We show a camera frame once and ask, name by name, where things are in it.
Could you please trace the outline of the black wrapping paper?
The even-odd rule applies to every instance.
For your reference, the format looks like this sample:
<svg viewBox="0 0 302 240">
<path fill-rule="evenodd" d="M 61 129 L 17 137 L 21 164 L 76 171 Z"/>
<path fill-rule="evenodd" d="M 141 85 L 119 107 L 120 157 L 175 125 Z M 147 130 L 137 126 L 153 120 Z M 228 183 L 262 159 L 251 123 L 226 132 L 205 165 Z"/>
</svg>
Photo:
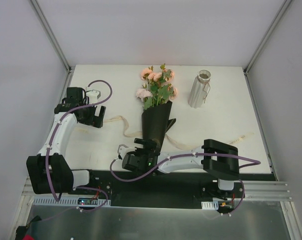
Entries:
<svg viewBox="0 0 302 240">
<path fill-rule="evenodd" d="M 161 152 L 167 131 L 176 123 L 176 119 L 170 119 L 173 103 L 167 103 L 149 107 L 141 115 L 142 139 L 156 143 L 155 152 Z"/>
</svg>

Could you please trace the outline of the cream ribbon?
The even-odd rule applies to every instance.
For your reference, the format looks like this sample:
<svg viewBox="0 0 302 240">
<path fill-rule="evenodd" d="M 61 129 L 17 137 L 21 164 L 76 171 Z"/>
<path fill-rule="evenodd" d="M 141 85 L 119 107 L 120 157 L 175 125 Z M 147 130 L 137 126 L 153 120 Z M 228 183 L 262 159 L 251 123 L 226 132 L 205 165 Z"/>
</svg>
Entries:
<svg viewBox="0 0 302 240">
<path fill-rule="evenodd" d="M 136 131 L 136 132 L 132 132 L 132 133 L 127 133 L 127 130 L 129 129 L 129 122 L 127 121 L 127 119 L 125 117 L 123 117 L 122 115 L 117 115 L 114 116 L 112 118 L 109 118 L 107 120 L 104 120 L 104 123 L 111 123 L 111 122 L 117 122 L 117 121 L 122 121 L 124 123 L 124 129 L 123 129 L 123 135 L 126 138 L 137 138 L 142 136 L 142 131 Z M 244 141 L 244 139 L 246 138 L 250 138 L 251 136 L 253 136 L 254 133 L 253 132 L 248 132 L 246 134 L 240 135 L 238 138 L 232 140 L 232 141 L 227 141 L 225 142 L 228 145 L 232 145 L 234 146 L 237 143 L 240 143 L 242 141 Z M 195 149 L 197 147 L 199 147 L 198 145 L 187 145 L 187 144 L 183 144 L 181 142 L 178 142 L 176 140 L 174 140 L 173 138 L 171 138 L 168 134 L 165 134 L 165 139 L 176 149 L 179 150 L 191 150 L 191 149 Z"/>
</svg>

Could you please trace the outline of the pale pink flower stem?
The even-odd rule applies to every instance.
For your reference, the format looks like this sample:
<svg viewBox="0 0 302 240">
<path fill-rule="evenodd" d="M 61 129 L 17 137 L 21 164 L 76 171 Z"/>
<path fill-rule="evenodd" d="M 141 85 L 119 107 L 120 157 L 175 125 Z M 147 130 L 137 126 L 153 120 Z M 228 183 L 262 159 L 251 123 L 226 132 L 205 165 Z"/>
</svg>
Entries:
<svg viewBox="0 0 302 240">
<path fill-rule="evenodd" d="M 136 91 L 135 97 L 143 102 L 144 110 L 147 110 L 153 104 L 153 94 L 148 90 L 148 86 L 146 84 Z"/>
</svg>

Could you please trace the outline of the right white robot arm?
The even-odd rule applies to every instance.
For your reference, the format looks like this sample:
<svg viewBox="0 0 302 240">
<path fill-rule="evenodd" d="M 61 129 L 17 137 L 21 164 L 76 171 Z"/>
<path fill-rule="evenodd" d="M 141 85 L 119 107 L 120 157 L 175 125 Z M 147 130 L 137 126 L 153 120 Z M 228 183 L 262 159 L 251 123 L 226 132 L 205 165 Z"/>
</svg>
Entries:
<svg viewBox="0 0 302 240">
<path fill-rule="evenodd" d="M 234 191 L 234 182 L 240 179 L 238 149 L 232 145 L 206 139 L 203 145 L 189 151 L 159 152 L 153 140 L 136 139 L 143 148 L 131 148 L 124 144 L 117 153 L 122 168 L 131 172 L 158 171 L 170 174 L 175 171 L 202 169 L 217 178 L 216 192 L 228 197 Z"/>
</svg>

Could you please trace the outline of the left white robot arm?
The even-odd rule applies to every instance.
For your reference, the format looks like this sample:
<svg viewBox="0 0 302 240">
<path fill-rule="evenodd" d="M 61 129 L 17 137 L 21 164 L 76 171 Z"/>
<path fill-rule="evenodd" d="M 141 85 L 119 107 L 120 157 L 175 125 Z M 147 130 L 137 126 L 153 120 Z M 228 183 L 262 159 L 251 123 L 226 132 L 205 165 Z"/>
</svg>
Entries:
<svg viewBox="0 0 302 240">
<path fill-rule="evenodd" d="M 96 114 L 96 103 L 101 96 L 91 87 L 69 87 L 66 97 L 54 108 L 54 122 L 44 146 L 37 155 L 29 156 L 26 167 L 33 191 L 41 194 L 69 193 L 79 187 L 85 194 L 96 191 L 97 183 L 88 170 L 72 170 L 66 160 L 66 150 L 77 124 L 101 128 L 105 106 Z"/>
</svg>

